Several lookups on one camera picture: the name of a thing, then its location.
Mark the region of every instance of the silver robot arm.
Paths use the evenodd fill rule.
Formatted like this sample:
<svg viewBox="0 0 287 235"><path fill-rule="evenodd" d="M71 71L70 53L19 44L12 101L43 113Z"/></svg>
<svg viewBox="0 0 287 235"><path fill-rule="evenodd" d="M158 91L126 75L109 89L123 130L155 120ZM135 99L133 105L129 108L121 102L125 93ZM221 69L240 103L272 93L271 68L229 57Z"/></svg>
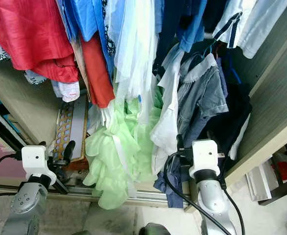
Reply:
<svg viewBox="0 0 287 235"><path fill-rule="evenodd" d="M192 143L193 166L190 176L196 180L198 205L214 217L228 232L236 235L228 211L230 202L222 190L217 176L220 170L217 165L217 144L213 140L194 141ZM201 230L203 235L224 235L207 217L202 216Z"/></svg>
<svg viewBox="0 0 287 235"><path fill-rule="evenodd" d="M46 210L48 188L55 183L61 185L47 166L46 147L23 147L22 161L28 181L21 183L14 196L2 235L37 235L39 218Z"/></svg>

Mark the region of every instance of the wooden panel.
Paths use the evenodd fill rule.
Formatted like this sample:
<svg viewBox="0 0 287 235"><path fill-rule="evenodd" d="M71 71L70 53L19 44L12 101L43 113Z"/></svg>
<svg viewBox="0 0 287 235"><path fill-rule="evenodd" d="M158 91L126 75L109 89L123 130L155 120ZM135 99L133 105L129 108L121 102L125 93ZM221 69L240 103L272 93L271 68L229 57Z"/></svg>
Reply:
<svg viewBox="0 0 287 235"><path fill-rule="evenodd" d="M262 81L265 70L270 71L270 63L275 63L287 48L287 7L253 59L243 56L240 48L232 51L234 67L244 83L252 89L257 81Z"/></svg>
<svg viewBox="0 0 287 235"><path fill-rule="evenodd" d="M228 184L267 160L287 143L287 49L251 97L251 118Z"/></svg>
<svg viewBox="0 0 287 235"><path fill-rule="evenodd" d="M50 82L30 85L10 61L0 61L0 100L34 143L54 139L60 101Z"/></svg>

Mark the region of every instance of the green fabric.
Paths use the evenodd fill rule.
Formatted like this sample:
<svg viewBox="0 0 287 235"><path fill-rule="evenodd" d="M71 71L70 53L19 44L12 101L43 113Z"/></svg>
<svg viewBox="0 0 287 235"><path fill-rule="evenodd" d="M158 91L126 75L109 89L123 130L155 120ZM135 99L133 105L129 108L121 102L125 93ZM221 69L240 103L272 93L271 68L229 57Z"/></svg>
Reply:
<svg viewBox="0 0 287 235"><path fill-rule="evenodd" d="M116 103L114 106L113 124L108 129L101 126L85 140L90 171L83 184L90 186L96 183L96 190L102 191L98 204L107 210L119 207L128 198L129 180L150 181L156 178L151 171L153 142L149 134L161 114L161 109L154 107L149 124L139 125L138 99L133 99L125 106ZM124 170L120 162L113 135L120 139L128 171Z"/></svg>

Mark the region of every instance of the white garment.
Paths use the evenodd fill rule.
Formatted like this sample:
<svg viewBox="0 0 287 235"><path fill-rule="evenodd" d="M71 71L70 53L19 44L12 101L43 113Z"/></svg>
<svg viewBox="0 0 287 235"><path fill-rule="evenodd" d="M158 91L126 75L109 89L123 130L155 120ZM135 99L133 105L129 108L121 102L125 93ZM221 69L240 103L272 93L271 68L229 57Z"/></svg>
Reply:
<svg viewBox="0 0 287 235"><path fill-rule="evenodd" d="M184 51L176 44L168 53L162 66L166 70L158 86L164 88L163 107L159 122L150 133L155 146L152 152L152 173L157 174L165 164L167 157L177 151L177 88L180 63Z"/></svg>
<svg viewBox="0 0 287 235"><path fill-rule="evenodd" d="M228 156L232 159L232 160L236 160L237 158L237 151L238 151L238 147L240 145L240 142L243 138L243 134L245 133L247 126L248 126L248 122L250 119L250 114L248 115L246 121L244 122L244 124L242 125L239 135L237 136L237 139L235 140L235 142L233 143L230 151L228 152Z"/></svg>
<svg viewBox="0 0 287 235"><path fill-rule="evenodd" d="M64 102L68 103L79 98L79 82L64 83L51 80L51 83L55 96L62 98Z"/></svg>
<svg viewBox="0 0 287 235"><path fill-rule="evenodd" d="M101 111L97 105L92 105L88 110L87 132L92 135L101 126Z"/></svg>
<svg viewBox="0 0 287 235"><path fill-rule="evenodd" d="M228 0L213 37L235 48L255 3L256 0Z"/></svg>
<svg viewBox="0 0 287 235"><path fill-rule="evenodd" d="M107 8L106 14L111 14L108 9L113 8ZM154 27L154 0L125 1L114 57L114 65L117 68L115 82L119 84L117 102L124 102L125 98L133 99L139 95L145 97L145 93L150 90L157 43ZM115 40L117 36L113 32L108 25L108 35Z"/></svg>
<svg viewBox="0 0 287 235"><path fill-rule="evenodd" d="M254 57L286 7L287 0L257 0L238 42L245 57Z"/></svg>
<svg viewBox="0 0 287 235"><path fill-rule="evenodd" d="M39 85L46 81L46 77L37 74L31 70L23 71L24 77L26 78L27 82L29 82L31 85Z"/></svg>

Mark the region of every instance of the orange fabric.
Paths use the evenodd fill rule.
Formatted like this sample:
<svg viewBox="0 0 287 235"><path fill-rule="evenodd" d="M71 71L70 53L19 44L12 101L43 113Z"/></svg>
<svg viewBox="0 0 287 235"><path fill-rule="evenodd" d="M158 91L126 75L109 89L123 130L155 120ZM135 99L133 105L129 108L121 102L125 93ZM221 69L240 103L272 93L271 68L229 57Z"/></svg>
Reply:
<svg viewBox="0 0 287 235"><path fill-rule="evenodd" d="M100 108L106 108L115 97L98 32L88 42L81 40L81 45L88 75L91 101Z"/></svg>
<svg viewBox="0 0 287 235"><path fill-rule="evenodd" d="M78 81L72 47L55 0L0 0L0 45L17 70Z"/></svg>

